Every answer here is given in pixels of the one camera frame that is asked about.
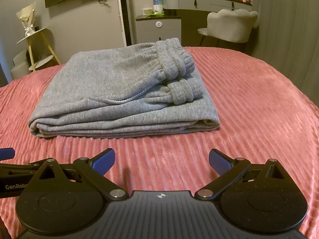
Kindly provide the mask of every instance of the blue and white canister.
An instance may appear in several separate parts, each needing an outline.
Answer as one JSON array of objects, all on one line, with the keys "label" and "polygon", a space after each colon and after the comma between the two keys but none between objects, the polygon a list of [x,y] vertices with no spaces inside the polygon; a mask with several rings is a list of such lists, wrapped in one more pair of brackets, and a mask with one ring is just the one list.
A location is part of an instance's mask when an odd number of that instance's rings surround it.
[{"label": "blue and white canister", "polygon": [[163,12],[163,0],[153,0],[155,12]]}]

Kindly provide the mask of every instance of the gray ribbed plate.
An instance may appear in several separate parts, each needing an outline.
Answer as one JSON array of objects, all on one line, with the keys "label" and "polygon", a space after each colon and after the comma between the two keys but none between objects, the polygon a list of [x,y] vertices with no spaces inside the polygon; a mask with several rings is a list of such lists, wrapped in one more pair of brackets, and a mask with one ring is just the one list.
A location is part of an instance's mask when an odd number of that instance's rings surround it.
[{"label": "gray ribbed plate", "polygon": [[40,236],[29,232],[21,239],[305,239],[292,230],[281,235],[255,235],[229,224],[208,201],[189,191],[135,191],[125,201],[112,202],[101,218],[81,232]]}]

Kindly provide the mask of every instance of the white round knob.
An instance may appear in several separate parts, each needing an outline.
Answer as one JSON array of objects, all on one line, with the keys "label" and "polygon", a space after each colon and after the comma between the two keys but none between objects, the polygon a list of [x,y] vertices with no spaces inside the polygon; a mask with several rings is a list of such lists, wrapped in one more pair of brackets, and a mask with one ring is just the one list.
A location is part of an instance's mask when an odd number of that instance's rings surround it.
[{"label": "white round knob", "polygon": [[157,22],[157,23],[155,23],[155,25],[156,25],[156,27],[161,28],[163,26],[163,23],[162,22]]}]

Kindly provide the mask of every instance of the folded gray sweatpants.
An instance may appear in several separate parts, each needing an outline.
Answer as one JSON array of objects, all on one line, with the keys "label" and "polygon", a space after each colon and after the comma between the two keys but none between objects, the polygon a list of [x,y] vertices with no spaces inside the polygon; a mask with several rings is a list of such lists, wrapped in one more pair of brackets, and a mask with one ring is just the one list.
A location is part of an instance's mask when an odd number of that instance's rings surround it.
[{"label": "folded gray sweatpants", "polygon": [[194,70],[176,38],[80,52],[52,79],[30,131],[117,138],[215,129],[215,106]]}]

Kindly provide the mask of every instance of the pink blanket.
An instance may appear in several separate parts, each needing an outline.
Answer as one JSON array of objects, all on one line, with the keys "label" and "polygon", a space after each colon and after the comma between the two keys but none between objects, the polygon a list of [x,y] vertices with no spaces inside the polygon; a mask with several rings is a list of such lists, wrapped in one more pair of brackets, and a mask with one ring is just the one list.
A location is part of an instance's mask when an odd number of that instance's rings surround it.
[{"label": "pink blanket", "polygon": [[[319,109],[286,77],[265,62],[221,48],[192,54],[221,120],[216,131],[134,139],[56,137],[39,139],[27,123],[41,95],[62,66],[36,71],[0,88],[0,148],[13,147],[6,163],[27,164],[53,157],[71,163],[106,148],[116,152],[106,175],[127,191],[196,190],[216,178],[208,153],[217,148],[252,163],[278,159],[308,201],[301,227],[319,238]],[[12,238],[23,232],[14,212],[16,198],[0,201],[0,215]]]}]

